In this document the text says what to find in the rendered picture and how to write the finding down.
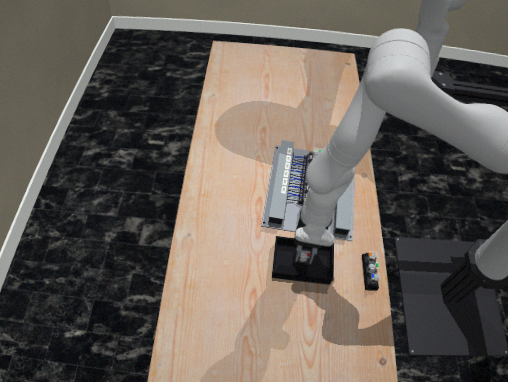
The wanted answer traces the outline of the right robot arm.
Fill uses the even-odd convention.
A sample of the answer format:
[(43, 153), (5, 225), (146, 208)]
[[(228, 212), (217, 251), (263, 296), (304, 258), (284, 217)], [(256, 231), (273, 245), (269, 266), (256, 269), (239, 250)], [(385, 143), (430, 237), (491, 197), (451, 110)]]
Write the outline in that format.
[[(426, 41), (430, 52), (431, 78), (439, 61), (439, 53), (449, 31), (444, 20), (448, 11), (460, 9), (466, 0), (422, 0), (416, 28)], [(443, 24), (444, 23), (444, 24)]]

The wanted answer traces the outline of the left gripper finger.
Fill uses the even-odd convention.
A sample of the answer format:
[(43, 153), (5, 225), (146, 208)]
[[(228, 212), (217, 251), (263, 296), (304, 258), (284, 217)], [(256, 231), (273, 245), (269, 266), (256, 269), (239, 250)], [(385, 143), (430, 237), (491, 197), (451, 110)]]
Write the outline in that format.
[(312, 252), (312, 255), (310, 253), (310, 260), (309, 260), (309, 264), (312, 263), (312, 260), (314, 258), (314, 255), (317, 254), (317, 248), (313, 248), (313, 250), (311, 251)]
[(296, 260), (295, 261), (299, 261), (299, 258), (300, 258), (300, 252), (302, 251), (302, 246), (299, 246), (297, 245), (297, 253), (296, 253)]

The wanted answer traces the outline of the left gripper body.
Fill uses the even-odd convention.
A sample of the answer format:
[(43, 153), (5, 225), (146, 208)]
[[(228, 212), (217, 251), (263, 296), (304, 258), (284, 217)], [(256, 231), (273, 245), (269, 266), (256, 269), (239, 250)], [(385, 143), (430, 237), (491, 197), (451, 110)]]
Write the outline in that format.
[(294, 243), (299, 246), (318, 249), (322, 246), (332, 246), (335, 237), (328, 231), (328, 228), (332, 223), (333, 215), (334, 212), (327, 217), (314, 216), (307, 210), (304, 202), (300, 211), (298, 226), (295, 230)]

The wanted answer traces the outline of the clear relay with orange button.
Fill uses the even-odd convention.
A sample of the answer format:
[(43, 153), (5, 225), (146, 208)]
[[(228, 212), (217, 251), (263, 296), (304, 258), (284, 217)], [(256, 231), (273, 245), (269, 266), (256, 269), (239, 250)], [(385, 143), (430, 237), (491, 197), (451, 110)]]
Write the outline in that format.
[(378, 260), (378, 252), (377, 251), (368, 251), (365, 255), (365, 264), (368, 261), (377, 261)]

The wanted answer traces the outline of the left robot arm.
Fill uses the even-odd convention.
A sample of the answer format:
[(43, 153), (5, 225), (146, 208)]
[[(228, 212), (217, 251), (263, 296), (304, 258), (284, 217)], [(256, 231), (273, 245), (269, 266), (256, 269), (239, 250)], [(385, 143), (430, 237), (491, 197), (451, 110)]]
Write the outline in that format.
[[(375, 40), (350, 106), (328, 145), (307, 167), (305, 206), (312, 215), (334, 212), (386, 112), (439, 137), (484, 167), (508, 174), (508, 112), (492, 104), (455, 100), (433, 83), (430, 64), (428, 45), (417, 32), (393, 29)], [(477, 249), (475, 262), (490, 279), (508, 276), (508, 220)]]

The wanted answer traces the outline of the clear relay with blue button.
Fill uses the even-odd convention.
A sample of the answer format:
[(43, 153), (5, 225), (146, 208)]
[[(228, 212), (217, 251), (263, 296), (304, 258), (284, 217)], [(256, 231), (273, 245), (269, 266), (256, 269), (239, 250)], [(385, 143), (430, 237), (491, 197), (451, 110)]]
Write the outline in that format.
[(369, 284), (378, 284), (381, 280), (381, 276), (379, 272), (370, 272), (367, 276), (367, 285)]

